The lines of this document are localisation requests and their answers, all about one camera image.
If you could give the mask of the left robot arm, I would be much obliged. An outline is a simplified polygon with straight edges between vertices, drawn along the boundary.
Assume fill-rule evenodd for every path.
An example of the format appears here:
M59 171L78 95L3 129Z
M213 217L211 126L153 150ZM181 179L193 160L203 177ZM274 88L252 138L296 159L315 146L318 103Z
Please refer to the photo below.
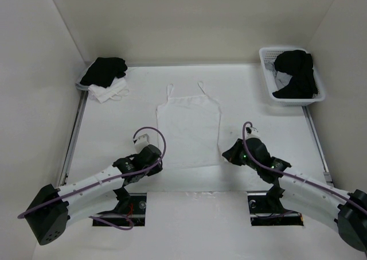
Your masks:
M126 186L162 170L162 151L154 145L116 160L108 168L74 184L55 188L48 184L22 215L39 245L59 238L73 223L127 210L130 194Z

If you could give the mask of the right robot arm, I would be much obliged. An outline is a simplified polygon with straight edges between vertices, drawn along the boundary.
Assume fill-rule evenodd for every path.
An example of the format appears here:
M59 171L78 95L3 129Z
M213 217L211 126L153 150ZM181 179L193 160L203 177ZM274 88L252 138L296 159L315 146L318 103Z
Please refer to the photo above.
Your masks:
M222 153L231 164L248 166L271 188L266 205L271 214L295 211L334 230L352 248L366 252L366 193L350 193L307 178L291 169L291 164L273 157L256 137L238 139Z

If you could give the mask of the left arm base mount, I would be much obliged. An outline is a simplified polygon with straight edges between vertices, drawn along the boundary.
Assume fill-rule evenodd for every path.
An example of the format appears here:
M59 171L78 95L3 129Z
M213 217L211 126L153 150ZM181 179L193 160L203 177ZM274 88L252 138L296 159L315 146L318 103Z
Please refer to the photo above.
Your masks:
M129 228L130 222L124 218L128 217L134 227L144 227L146 221L147 194L131 193L127 199L118 202L114 209L103 211L95 217L122 228Z

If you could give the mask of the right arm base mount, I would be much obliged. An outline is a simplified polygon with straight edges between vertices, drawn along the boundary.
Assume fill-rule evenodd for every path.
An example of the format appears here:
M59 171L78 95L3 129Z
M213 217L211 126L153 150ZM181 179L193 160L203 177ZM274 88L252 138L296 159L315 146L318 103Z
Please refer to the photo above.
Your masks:
M265 192L248 193L247 198L251 226L304 226L301 213L271 205Z

